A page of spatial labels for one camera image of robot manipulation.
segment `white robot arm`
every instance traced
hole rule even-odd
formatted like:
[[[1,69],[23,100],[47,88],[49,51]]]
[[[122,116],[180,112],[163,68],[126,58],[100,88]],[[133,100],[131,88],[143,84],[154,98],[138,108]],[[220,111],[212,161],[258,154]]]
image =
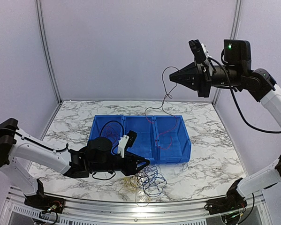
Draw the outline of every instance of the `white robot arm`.
[[[41,181],[33,178],[17,158],[45,165],[71,178],[86,178],[97,172],[113,174],[115,171],[129,176],[150,163],[126,151],[136,139],[137,134],[133,131],[124,135],[118,144],[120,151],[113,154],[113,145],[105,137],[89,140],[87,146],[79,151],[69,149],[68,144],[60,150],[24,132],[17,127],[17,123],[17,120],[11,118],[0,124],[0,170],[22,190],[26,196],[25,204],[35,208],[48,210],[56,205],[55,211],[60,213],[64,199],[45,195]]]
[[[249,127],[264,133],[281,134],[281,131],[266,131],[249,124],[235,98],[234,91],[243,89],[249,91],[281,127],[281,88],[266,70],[251,70],[251,47],[248,41],[224,40],[224,50],[221,54],[223,65],[209,56],[205,45],[199,40],[191,40],[189,45],[195,61],[172,73],[169,76],[171,81],[197,91],[199,97],[209,97],[212,86],[229,89],[242,119]],[[241,209],[247,206],[245,197],[279,182],[281,182],[281,155],[266,168],[235,181],[226,197],[208,200],[205,209],[210,214]],[[235,218],[226,221],[226,224],[236,224],[238,221],[238,218]]]

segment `blue wire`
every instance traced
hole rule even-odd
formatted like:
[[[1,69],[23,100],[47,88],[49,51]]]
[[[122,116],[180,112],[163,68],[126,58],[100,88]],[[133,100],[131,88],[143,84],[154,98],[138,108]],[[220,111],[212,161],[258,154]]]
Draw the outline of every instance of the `blue wire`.
[[[149,197],[160,196],[167,184],[167,180],[162,174],[158,173],[156,166],[144,168],[139,174],[137,174],[137,178],[139,180],[137,182],[138,188],[142,189],[142,191]]]

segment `metal frame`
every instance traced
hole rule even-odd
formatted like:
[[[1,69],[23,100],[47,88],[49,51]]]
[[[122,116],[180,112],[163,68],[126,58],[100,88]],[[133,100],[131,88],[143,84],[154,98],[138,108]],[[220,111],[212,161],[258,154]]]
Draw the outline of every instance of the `metal frame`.
[[[239,31],[239,25],[240,25],[240,18],[241,18],[241,12],[243,8],[243,0],[236,0],[235,4],[235,12],[234,12],[234,19],[233,19],[233,25],[232,30],[230,34],[230,39],[236,39]],[[215,90],[214,98],[212,101],[213,106],[216,106],[222,89],[217,88]]]
[[[49,73],[50,81],[52,84],[52,88],[54,91],[55,98],[59,104],[62,103],[62,98],[60,96],[60,92],[58,89],[57,81],[56,81],[56,76],[54,73],[49,49],[48,49],[48,44],[46,40],[46,30],[45,30],[45,25],[44,25],[44,20],[43,20],[43,13],[42,13],[42,5],[41,5],[41,0],[35,0],[35,5],[36,5],[36,12],[37,12],[37,20],[38,20],[38,27],[39,27],[39,33],[40,33],[40,39],[41,39],[41,44],[44,52],[44,57],[46,60],[46,66],[47,70]]]
[[[216,114],[218,115],[218,117],[219,117],[221,123],[223,124],[223,126],[224,126],[224,128],[225,128],[225,131],[227,132],[227,134],[228,134],[228,136],[229,136],[229,138],[230,138],[230,140],[231,140],[231,142],[232,142],[232,144],[233,144],[233,147],[234,147],[234,149],[235,149],[235,151],[236,151],[236,153],[237,153],[237,156],[238,156],[238,158],[239,158],[239,160],[240,160],[240,163],[242,164],[242,167],[243,167],[243,170],[244,170],[245,175],[248,176],[249,173],[248,173],[248,171],[246,170],[246,168],[245,168],[245,166],[244,166],[242,157],[241,157],[241,155],[240,155],[240,153],[239,153],[239,151],[238,151],[238,148],[236,147],[236,145],[235,145],[235,143],[234,143],[234,140],[233,140],[233,138],[232,138],[232,135],[231,135],[230,131],[227,129],[227,126],[226,126],[226,124],[225,124],[225,121],[223,120],[223,118],[222,118],[222,116],[221,116],[221,114],[220,114],[218,108],[215,107],[214,105],[213,105],[213,108],[214,108],[214,110],[216,111]]]
[[[52,115],[51,115],[49,121],[47,122],[47,124],[46,124],[44,130],[43,130],[42,133],[41,133],[40,140],[43,140],[43,139],[44,139],[44,137],[45,137],[45,135],[46,135],[48,129],[50,128],[50,125],[52,124],[53,120],[55,119],[55,117],[56,117],[58,111],[60,110],[60,108],[61,108],[61,106],[62,106],[62,104],[63,104],[63,102],[61,102],[60,104],[58,104],[57,107],[55,108],[55,110],[54,110],[54,112],[52,113]]]
[[[150,99],[150,100],[144,100],[144,99],[111,99],[111,98],[105,98],[105,99],[62,99],[64,102],[81,102],[81,101],[139,101],[139,102],[161,102],[160,99]],[[212,99],[198,99],[198,100],[171,100],[167,99],[166,102],[185,102],[185,103],[212,103]]]
[[[265,200],[261,192],[255,193],[255,206],[258,207],[263,225],[271,225],[269,220]],[[219,215],[209,215],[204,209],[207,199],[179,201],[179,202],[156,202],[144,207],[131,202],[104,202],[84,199],[64,197],[66,200],[64,211],[59,215],[57,224],[77,224],[81,222],[87,224],[167,224],[182,225],[205,221],[206,218],[218,217]],[[8,224],[12,212],[29,215],[32,208],[24,205],[24,195],[17,187],[12,186],[4,210],[0,217],[0,225]],[[247,199],[248,208],[252,207],[252,197]],[[40,210],[33,209],[35,218]]]

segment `white mounting plate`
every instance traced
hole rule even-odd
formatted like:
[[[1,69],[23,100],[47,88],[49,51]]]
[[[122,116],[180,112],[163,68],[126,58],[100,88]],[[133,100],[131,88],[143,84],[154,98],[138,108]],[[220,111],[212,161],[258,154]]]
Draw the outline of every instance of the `white mounting plate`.
[[[255,205],[263,206],[263,195],[255,193]],[[207,225],[206,218],[218,217],[209,215],[204,209],[207,199],[156,202],[146,207],[132,202],[103,202],[64,197],[66,200],[62,214],[59,214],[57,225]],[[0,225],[9,224],[12,212],[29,216],[34,212],[38,217],[40,210],[24,205],[24,195],[17,187],[11,187],[0,216]],[[252,199],[247,199],[248,208]]]

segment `red wire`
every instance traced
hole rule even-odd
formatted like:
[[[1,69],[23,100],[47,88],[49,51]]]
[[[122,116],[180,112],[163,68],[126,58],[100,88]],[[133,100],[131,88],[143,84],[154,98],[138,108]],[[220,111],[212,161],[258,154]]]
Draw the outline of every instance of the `red wire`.
[[[167,134],[167,133],[169,133],[169,132],[171,132],[172,130],[175,130],[176,129],[176,127],[177,127],[177,117],[175,117],[175,119],[176,119],[176,121],[175,121],[175,126],[173,127],[173,128],[171,128],[170,130],[167,130],[167,131],[165,131],[165,132],[162,132],[162,133],[160,133],[160,134],[158,134],[157,135],[157,137],[156,137],[156,144],[157,144],[157,139],[160,137],[160,135],[164,135],[164,134]],[[170,144],[169,144],[169,146],[167,147],[167,148],[162,148],[162,147],[160,147],[160,149],[162,149],[162,150],[168,150],[168,149],[170,149],[170,147],[172,146],[172,144],[173,144],[173,137],[171,136],[170,137],[170,139],[171,139],[171,142],[170,142]]]
[[[59,206],[61,207],[62,206],[62,204],[59,202],[59,201],[53,201],[52,203],[54,203],[54,202],[57,202],[57,203],[59,203]]]
[[[148,119],[148,116],[147,115],[145,115],[145,118],[146,118],[146,120],[149,122],[149,123],[155,123],[155,122],[152,122],[152,121],[150,121],[149,119]]]
[[[104,136],[106,138],[111,139],[112,145],[116,144],[117,140],[119,140],[119,135],[118,135],[118,133],[116,132],[116,130],[114,129],[113,126],[115,126],[116,128],[119,128],[115,124],[114,125],[110,125],[110,126],[106,126],[104,128],[104,133],[105,133]]]

